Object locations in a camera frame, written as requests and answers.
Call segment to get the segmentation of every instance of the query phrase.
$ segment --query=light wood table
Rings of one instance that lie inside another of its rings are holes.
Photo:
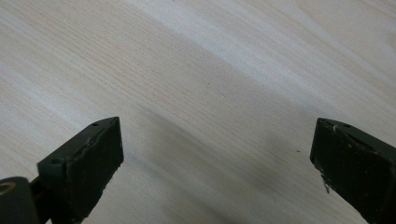
[[[309,153],[318,117],[396,146],[395,71],[393,0],[1,0],[0,178],[120,116],[84,223],[365,223]]]

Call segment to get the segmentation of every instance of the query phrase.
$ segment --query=wood grain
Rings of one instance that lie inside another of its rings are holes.
[[[308,159],[316,118],[396,146],[392,0],[2,0],[0,43],[0,178],[120,116],[85,223],[364,223]]]

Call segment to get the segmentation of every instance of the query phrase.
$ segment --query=wooden surface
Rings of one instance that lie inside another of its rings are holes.
[[[396,146],[394,0],[0,1],[0,178],[120,116],[85,223],[364,223],[316,119]]]

